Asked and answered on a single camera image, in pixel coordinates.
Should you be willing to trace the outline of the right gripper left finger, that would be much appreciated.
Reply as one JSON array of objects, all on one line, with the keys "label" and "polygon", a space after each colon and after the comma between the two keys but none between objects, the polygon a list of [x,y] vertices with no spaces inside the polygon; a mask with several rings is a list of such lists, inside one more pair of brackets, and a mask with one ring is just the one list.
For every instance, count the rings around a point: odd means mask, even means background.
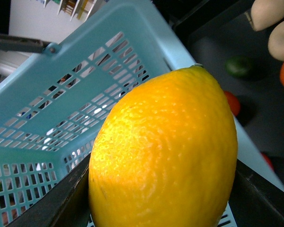
[{"label": "right gripper left finger", "polygon": [[41,200],[9,227],[86,227],[90,210],[88,202],[88,154]]}]

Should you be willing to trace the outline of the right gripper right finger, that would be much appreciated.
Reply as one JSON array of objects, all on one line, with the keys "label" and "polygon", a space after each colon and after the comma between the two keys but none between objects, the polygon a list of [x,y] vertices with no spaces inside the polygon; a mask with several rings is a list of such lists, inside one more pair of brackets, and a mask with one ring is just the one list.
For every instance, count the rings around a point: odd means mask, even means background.
[{"label": "right gripper right finger", "polygon": [[239,227],[284,227],[284,192],[239,160],[229,204]]}]

